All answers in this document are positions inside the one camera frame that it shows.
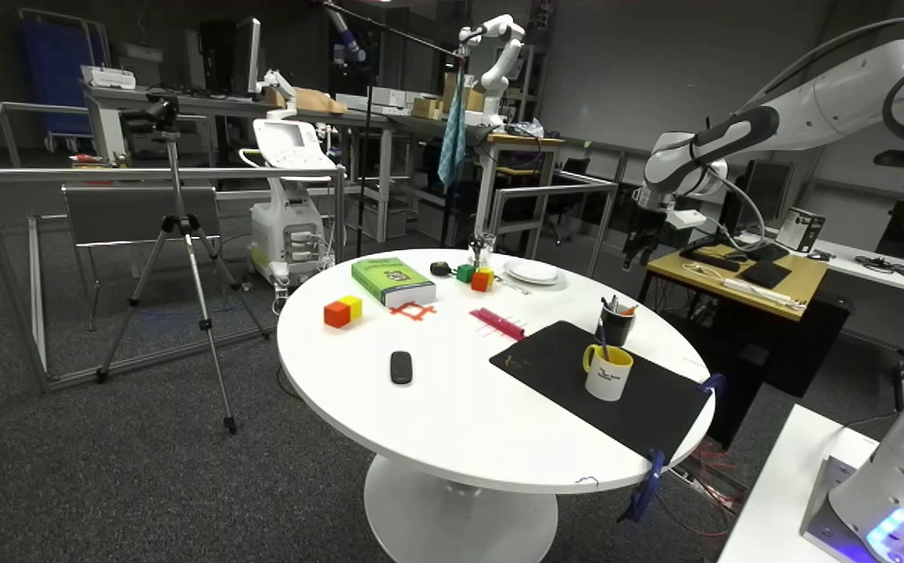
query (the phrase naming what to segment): black mat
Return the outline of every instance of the black mat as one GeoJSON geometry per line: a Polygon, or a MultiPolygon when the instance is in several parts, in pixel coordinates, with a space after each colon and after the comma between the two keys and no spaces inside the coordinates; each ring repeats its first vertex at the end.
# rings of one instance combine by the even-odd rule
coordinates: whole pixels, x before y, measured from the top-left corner
{"type": "Polygon", "coordinates": [[[626,393],[617,404],[603,404],[582,386],[582,350],[590,341],[580,326],[554,322],[492,358],[492,362],[626,449],[644,456],[658,450],[672,456],[696,426],[707,392],[635,358],[626,393]]]}

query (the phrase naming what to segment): tripod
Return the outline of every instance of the tripod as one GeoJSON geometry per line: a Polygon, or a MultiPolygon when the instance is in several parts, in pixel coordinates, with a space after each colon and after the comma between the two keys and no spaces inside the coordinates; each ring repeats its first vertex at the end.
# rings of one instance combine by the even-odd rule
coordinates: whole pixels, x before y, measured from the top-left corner
{"type": "Polygon", "coordinates": [[[165,215],[160,223],[160,236],[149,247],[149,256],[146,256],[146,266],[132,290],[132,302],[129,302],[129,313],[122,315],[118,328],[116,328],[116,337],[106,350],[106,359],[99,362],[97,368],[97,382],[106,382],[111,380],[111,366],[114,366],[114,358],[136,318],[136,309],[141,304],[141,293],[143,293],[143,284],[149,282],[149,271],[157,266],[157,259],[162,256],[162,247],[168,239],[181,239],[184,242],[184,250],[187,250],[187,263],[192,263],[192,278],[195,278],[195,290],[197,290],[197,306],[201,306],[201,332],[206,334],[206,346],[209,346],[209,359],[214,359],[214,374],[217,374],[217,382],[218,382],[218,392],[222,392],[222,406],[226,406],[226,430],[229,435],[239,433],[239,418],[234,418],[234,411],[231,411],[231,401],[229,401],[229,388],[226,388],[226,377],[222,377],[222,358],[218,358],[218,344],[214,337],[214,318],[209,318],[209,309],[206,309],[206,298],[205,298],[205,278],[201,278],[201,266],[197,266],[197,242],[201,247],[206,250],[206,256],[217,263],[217,271],[222,274],[222,282],[229,282],[234,302],[245,306],[245,313],[255,318],[255,326],[261,328],[261,334],[269,341],[269,332],[262,328],[262,322],[256,318],[256,313],[245,304],[245,298],[239,293],[240,290],[240,282],[231,274],[231,269],[226,266],[226,259],[214,250],[214,245],[206,242],[206,231],[201,225],[197,215],[192,215],[184,210],[184,198],[181,198],[181,179],[178,179],[178,131],[175,130],[175,114],[178,114],[178,102],[175,96],[165,96],[160,100],[160,107],[154,107],[146,115],[154,120],[154,130],[157,130],[157,139],[165,140],[165,158],[168,158],[168,170],[171,170],[171,199],[175,199],[175,215],[165,215]]]}

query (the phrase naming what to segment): table pedestal base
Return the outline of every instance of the table pedestal base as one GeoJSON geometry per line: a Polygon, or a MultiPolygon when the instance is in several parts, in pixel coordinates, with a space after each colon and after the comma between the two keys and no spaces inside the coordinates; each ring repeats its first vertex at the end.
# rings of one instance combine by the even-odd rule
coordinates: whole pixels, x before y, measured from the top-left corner
{"type": "Polygon", "coordinates": [[[365,524],[397,563],[536,563],[558,533],[558,502],[450,484],[376,456],[365,524]]]}

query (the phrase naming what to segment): light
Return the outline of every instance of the light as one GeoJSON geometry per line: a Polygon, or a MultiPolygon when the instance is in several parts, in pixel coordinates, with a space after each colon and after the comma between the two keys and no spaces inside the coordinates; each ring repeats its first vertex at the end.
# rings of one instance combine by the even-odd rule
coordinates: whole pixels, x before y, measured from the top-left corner
{"type": "Polygon", "coordinates": [[[871,552],[889,553],[889,552],[885,552],[885,541],[889,541],[889,535],[893,535],[894,529],[902,529],[902,525],[904,525],[904,507],[894,510],[894,513],[889,513],[873,533],[868,533],[871,552]]]}

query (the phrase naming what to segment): white round table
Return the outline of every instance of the white round table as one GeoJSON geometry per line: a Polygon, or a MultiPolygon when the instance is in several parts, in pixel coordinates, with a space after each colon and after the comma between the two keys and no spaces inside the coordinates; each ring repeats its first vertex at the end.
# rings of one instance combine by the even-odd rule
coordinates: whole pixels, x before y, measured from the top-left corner
{"type": "MultiPolygon", "coordinates": [[[[432,263],[466,263],[466,250],[397,250],[430,274],[432,263]]],[[[527,334],[571,318],[595,332],[600,298],[585,274],[561,271],[554,287],[498,282],[477,293],[438,278],[435,313],[387,313],[338,263],[300,284],[278,315],[278,354],[294,392],[351,440],[376,450],[362,503],[378,543],[402,563],[530,563],[550,552],[554,493],[595,493],[644,483],[652,464],[550,404],[487,359],[513,337],[472,315],[484,306],[527,334]],[[328,328],[323,306],[362,298],[362,322],[328,328]],[[392,350],[413,354],[413,382],[392,386],[392,350]]],[[[697,350],[658,313],[637,306],[626,346],[693,382],[707,382],[697,350]]],[[[712,396],[690,430],[670,465],[707,435],[712,396]]]]}

